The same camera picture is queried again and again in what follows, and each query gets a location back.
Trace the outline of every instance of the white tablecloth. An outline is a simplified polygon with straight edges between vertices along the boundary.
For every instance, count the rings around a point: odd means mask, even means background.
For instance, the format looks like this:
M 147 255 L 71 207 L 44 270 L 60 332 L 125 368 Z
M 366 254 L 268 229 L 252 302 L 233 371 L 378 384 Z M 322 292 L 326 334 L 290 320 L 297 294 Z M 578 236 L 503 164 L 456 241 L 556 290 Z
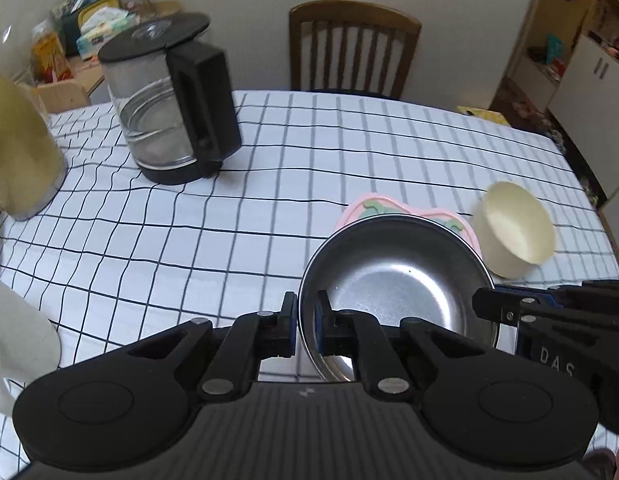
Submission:
M 514 283 L 619 277 L 598 216 L 545 137 L 357 96 L 234 98 L 243 147 L 218 175 L 182 186 L 140 174 L 112 105 L 55 117 L 70 171 L 39 215 L 1 217 L 0 279 L 57 324 L 61 366 L 192 317 L 223 326 L 278 310 L 345 206 L 367 192 L 469 218 L 490 184 L 511 180 L 541 199 L 558 235 L 555 256 Z M 513 332 L 502 330 L 500 348 L 512 351 Z M 300 350 L 261 372 L 265 380 L 318 379 Z M 595 444 L 615 449 L 617 441 L 599 431 Z M 0 416 L 1 475 L 26 461 L 11 420 Z

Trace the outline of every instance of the white cup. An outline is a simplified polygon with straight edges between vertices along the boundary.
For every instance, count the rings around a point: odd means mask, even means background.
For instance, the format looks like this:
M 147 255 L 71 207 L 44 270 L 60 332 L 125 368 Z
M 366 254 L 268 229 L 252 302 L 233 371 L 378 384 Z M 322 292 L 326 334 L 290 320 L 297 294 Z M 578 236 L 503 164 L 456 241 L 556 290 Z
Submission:
M 30 383 L 56 370 L 59 362 L 53 325 L 0 281 L 0 413 L 12 416 L 14 408 L 6 379 Z

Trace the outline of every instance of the stainless steel bowl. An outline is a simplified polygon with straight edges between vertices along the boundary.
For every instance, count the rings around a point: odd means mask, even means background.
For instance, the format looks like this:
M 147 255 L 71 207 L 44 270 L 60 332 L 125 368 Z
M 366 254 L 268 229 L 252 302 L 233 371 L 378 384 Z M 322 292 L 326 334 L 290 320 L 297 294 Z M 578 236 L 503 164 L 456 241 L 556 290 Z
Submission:
M 363 310 L 393 326 L 420 317 L 495 346 L 498 323 L 471 307 L 482 286 L 494 283 L 480 257 L 446 227 L 403 214 L 364 218 L 334 233 L 310 260 L 298 295 L 300 334 L 323 379 L 353 380 L 349 359 L 317 352 L 314 305 L 324 289 L 334 310 Z

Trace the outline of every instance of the beige cup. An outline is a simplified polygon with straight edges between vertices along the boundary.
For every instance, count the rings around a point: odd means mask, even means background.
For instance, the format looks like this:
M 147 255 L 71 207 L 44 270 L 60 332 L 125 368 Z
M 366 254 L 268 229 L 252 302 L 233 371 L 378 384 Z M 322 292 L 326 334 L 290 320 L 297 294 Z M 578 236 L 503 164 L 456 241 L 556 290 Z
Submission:
M 67 164 L 45 121 L 0 75 L 0 205 L 17 220 L 34 216 L 65 180 Z
M 513 182 L 496 182 L 487 190 L 472 225 L 485 265 L 503 278 L 520 278 L 554 254 L 554 225 L 547 210 Z

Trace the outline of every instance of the screw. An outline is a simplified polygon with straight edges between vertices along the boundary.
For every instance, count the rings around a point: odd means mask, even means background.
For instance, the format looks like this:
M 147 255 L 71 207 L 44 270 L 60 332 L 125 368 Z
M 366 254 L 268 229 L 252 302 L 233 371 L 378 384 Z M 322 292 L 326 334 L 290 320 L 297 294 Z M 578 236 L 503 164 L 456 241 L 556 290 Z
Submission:
M 400 377 L 387 377 L 379 381 L 379 390 L 386 394 L 402 394 L 409 389 L 409 383 Z
M 202 390 L 209 395 L 225 395 L 234 389 L 234 383 L 227 379 L 210 379 L 202 384 Z

